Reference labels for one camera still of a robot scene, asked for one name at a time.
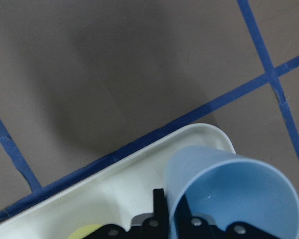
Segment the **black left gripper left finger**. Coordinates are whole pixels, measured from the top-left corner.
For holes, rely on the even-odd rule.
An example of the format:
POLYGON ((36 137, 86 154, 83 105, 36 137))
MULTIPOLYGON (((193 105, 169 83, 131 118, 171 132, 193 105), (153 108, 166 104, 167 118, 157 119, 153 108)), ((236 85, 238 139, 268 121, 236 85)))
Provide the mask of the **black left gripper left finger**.
POLYGON ((167 239, 169 214, 163 188, 153 190, 153 228, 157 239, 167 239))

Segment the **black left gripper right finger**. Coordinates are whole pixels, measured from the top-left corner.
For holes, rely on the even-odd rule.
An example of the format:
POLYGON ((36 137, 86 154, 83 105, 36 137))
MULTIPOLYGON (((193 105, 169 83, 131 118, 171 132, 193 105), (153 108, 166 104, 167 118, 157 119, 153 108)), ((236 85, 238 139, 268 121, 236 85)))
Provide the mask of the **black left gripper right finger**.
POLYGON ((196 219, 191 213, 187 197, 182 196, 180 200, 180 231, 190 232, 196 226, 196 219))

